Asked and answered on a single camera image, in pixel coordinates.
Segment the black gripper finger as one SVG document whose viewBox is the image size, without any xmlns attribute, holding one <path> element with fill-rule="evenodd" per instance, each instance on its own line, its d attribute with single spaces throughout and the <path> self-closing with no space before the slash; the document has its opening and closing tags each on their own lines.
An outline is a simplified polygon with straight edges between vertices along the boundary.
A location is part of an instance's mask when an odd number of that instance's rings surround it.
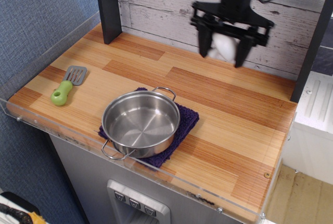
<svg viewBox="0 0 333 224">
<path fill-rule="evenodd" d="M 238 38 L 239 43 L 237 46 L 236 57 L 235 57 L 235 67 L 239 68 L 243 65 L 245 59 L 247 58 L 251 48 L 255 44 L 255 32 L 247 31 L 245 35 Z"/>
<path fill-rule="evenodd" d="M 199 53 L 202 57 L 208 55 L 212 43 L 212 30 L 203 22 L 197 23 Z"/>
</svg>

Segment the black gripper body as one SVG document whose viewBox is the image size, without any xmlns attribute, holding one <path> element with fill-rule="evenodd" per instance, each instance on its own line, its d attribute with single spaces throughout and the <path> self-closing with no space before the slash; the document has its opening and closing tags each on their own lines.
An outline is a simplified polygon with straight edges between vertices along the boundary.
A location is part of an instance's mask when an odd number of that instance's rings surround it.
<svg viewBox="0 0 333 224">
<path fill-rule="evenodd" d="M 191 25 L 197 28 L 198 22 L 205 23 L 212 33 L 220 33 L 239 38 L 247 31 L 255 32 L 255 44 L 266 46 L 270 29 L 274 23 L 257 13 L 251 6 L 251 0 L 221 0 L 219 3 L 194 2 L 194 15 Z"/>
</svg>

